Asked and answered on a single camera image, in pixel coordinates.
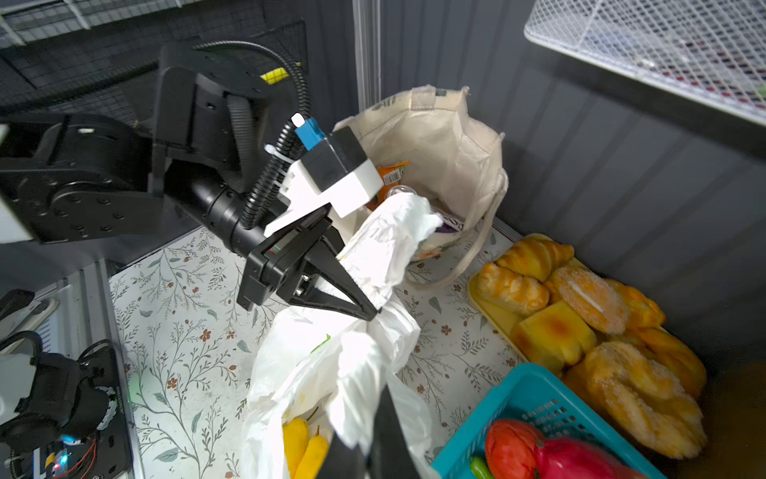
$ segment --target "tote bag handle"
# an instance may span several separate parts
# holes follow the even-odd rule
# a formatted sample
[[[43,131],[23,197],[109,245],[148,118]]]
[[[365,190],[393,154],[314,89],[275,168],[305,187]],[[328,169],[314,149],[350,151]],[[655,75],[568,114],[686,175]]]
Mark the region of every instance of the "tote bag handle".
[[[461,274],[465,272],[466,269],[468,269],[471,261],[473,261],[476,255],[479,254],[479,251],[481,251],[481,248],[484,246],[484,241],[486,241],[486,237],[489,236],[489,232],[492,230],[492,219],[495,218],[497,208],[500,207],[500,202],[502,202],[502,199],[505,198],[506,192],[508,191],[508,174],[504,169],[500,169],[500,175],[497,178],[496,184],[497,190],[495,191],[495,197],[489,204],[489,207],[487,207],[486,213],[484,213],[484,223],[479,230],[479,235],[476,236],[476,240],[474,240],[471,248],[460,259],[460,262],[457,264],[457,266],[455,266],[455,268],[453,268],[453,270],[450,271],[447,276],[441,278],[438,281],[431,283],[415,283],[409,279],[405,279],[405,286],[418,291],[438,290],[452,284]]]

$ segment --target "blue connector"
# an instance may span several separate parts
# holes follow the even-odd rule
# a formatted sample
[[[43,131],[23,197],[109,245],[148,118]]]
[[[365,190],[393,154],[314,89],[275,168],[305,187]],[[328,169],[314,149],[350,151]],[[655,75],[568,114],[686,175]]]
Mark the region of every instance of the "blue connector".
[[[295,133],[306,149],[312,149],[325,139],[325,133],[319,129],[319,125],[316,124],[316,120],[313,118],[309,118],[303,125],[296,128]]]

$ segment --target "red fruit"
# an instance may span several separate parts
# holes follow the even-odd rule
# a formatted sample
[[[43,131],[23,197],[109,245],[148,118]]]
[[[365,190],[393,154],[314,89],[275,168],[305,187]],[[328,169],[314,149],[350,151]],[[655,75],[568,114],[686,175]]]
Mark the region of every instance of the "red fruit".
[[[495,421],[484,441],[486,463],[495,479],[533,479],[536,444],[542,439],[542,433],[525,422]]]
[[[552,439],[535,451],[540,479],[647,479],[603,449],[572,438]]]

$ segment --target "yellow banana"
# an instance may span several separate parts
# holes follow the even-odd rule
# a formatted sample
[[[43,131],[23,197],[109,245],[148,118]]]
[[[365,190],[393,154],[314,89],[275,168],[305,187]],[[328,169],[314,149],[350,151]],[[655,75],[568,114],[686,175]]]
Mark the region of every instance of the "yellow banana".
[[[290,471],[290,479],[295,479],[298,464],[309,445],[309,425],[305,419],[295,418],[289,424],[282,426],[282,436],[285,443],[287,470]]]
[[[330,445],[327,444],[326,439],[319,435],[319,428],[317,428],[316,436],[309,441],[306,453],[303,455],[293,479],[314,479],[319,474],[319,469],[322,468],[322,463],[325,461],[329,449]]]

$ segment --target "blue plastic basket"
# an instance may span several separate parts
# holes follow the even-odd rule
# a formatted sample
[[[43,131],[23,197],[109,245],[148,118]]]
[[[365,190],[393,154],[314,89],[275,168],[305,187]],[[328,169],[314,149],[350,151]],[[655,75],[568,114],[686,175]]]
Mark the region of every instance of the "blue plastic basket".
[[[469,460],[484,454],[486,432],[497,418],[518,419],[548,438],[570,436],[598,445],[650,479],[666,479],[636,448],[547,369],[520,364],[492,388],[432,464],[444,479],[474,479]]]

